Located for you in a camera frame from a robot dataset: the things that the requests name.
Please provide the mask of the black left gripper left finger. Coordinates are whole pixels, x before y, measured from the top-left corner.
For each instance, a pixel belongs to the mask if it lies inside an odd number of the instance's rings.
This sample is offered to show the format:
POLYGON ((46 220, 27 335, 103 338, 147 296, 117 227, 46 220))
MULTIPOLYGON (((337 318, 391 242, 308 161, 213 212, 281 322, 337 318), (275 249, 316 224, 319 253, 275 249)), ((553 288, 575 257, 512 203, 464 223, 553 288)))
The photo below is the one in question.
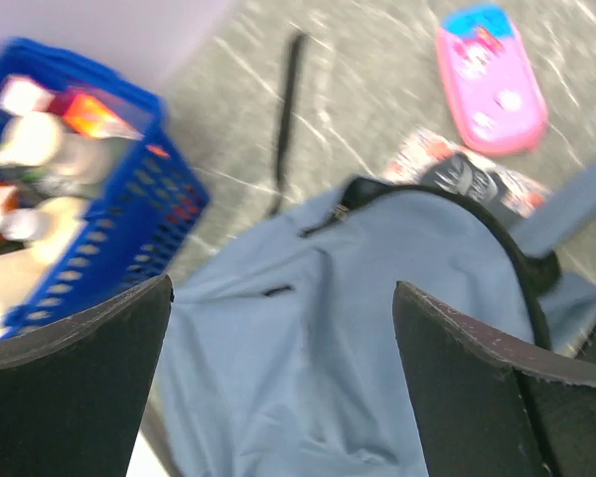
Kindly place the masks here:
POLYGON ((0 341, 0 476, 126 474, 172 300, 162 274, 0 341))

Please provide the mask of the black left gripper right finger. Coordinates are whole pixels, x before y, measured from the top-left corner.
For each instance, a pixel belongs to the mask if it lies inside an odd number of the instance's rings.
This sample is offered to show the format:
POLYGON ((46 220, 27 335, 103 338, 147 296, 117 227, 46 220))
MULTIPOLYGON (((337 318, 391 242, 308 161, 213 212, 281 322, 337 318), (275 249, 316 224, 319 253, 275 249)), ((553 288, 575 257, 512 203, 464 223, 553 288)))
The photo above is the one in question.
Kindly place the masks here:
POLYGON ((430 475, 596 476, 596 326, 568 358, 406 282, 392 314, 430 475))

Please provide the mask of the blue student backpack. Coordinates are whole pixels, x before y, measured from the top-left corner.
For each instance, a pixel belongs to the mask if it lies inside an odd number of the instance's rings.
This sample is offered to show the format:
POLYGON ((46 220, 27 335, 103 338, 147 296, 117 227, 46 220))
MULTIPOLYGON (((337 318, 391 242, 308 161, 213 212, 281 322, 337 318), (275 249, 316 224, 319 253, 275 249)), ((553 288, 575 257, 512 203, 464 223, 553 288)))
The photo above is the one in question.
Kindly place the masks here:
POLYGON ((596 161, 507 228, 461 194, 357 176, 257 224, 175 293, 157 378, 185 476, 423 476, 392 300, 407 281, 553 351, 596 323, 555 248, 596 161))

